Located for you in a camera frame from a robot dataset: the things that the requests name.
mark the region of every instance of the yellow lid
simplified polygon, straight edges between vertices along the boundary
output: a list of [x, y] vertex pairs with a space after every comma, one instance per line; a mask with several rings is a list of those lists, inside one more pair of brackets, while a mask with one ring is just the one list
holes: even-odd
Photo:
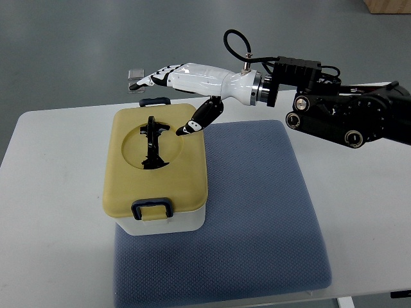
[[[103, 208], [114, 218], [133, 216], [136, 200], [169, 198], [174, 212], [199, 209], [207, 200], [207, 166], [203, 132], [177, 136], [176, 130], [185, 125], [195, 112], [189, 104], [137, 107], [120, 110], [114, 117], [103, 191]], [[147, 125], [149, 116], [170, 129], [158, 137], [159, 156], [168, 165], [144, 169], [147, 138], [140, 127]], [[143, 211], [161, 219], [151, 210]]]

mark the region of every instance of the black plastic object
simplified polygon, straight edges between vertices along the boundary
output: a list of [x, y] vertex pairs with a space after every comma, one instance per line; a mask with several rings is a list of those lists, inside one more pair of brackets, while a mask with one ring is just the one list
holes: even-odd
[[169, 98], [144, 98], [139, 101], [140, 107], [145, 107], [148, 105], [171, 105]]
[[159, 155], [159, 136], [170, 126], [156, 123], [154, 116], [148, 117], [147, 125], [140, 128], [140, 133], [147, 137], [147, 159], [142, 162], [144, 169], [157, 169], [168, 165]]
[[131, 211], [136, 220], [141, 220], [141, 207], [154, 207], [156, 205], [164, 205], [166, 208], [166, 216], [173, 217], [173, 205], [169, 198], [153, 198], [136, 200], [131, 204]]

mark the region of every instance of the concrete floor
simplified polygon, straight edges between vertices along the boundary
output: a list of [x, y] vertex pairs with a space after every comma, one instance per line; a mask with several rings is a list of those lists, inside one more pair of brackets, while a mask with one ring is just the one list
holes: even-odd
[[[344, 84], [398, 80], [411, 90], [411, 15], [371, 15], [361, 0], [0, 0], [0, 159], [29, 110], [194, 97], [159, 87], [128, 94], [127, 72], [186, 62], [239, 71], [241, 63], [223, 45], [230, 28], [247, 36], [254, 56], [318, 60], [340, 68]], [[239, 40], [232, 46], [244, 51]], [[389, 294], [354, 303], [411, 307], [411, 299]]]

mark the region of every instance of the black handle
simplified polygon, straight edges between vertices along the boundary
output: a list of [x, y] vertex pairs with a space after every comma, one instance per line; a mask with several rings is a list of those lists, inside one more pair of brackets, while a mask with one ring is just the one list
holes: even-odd
[[140, 107], [145, 107], [148, 105], [171, 105], [169, 98], [144, 98], [140, 102]]
[[166, 216], [173, 217], [173, 206], [169, 198], [153, 198], [137, 200], [131, 204], [131, 211], [136, 220], [141, 220], [141, 207], [154, 207], [156, 205], [164, 205], [166, 208]]

